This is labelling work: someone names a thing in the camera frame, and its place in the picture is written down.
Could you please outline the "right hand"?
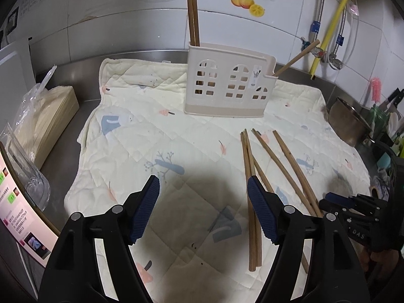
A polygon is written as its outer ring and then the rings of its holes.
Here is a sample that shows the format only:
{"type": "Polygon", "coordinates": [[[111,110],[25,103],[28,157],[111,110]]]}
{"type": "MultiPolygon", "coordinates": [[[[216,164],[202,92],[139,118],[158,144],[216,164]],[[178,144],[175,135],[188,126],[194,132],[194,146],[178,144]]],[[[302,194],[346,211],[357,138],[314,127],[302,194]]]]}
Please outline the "right hand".
{"type": "Polygon", "coordinates": [[[397,250],[385,250],[383,252],[371,252],[363,248],[360,252],[359,259],[362,269],[367,272],[372,262],[376,263],[378,274],[382,277],[389,274],[397,265],[400,252],[397,250]]]}

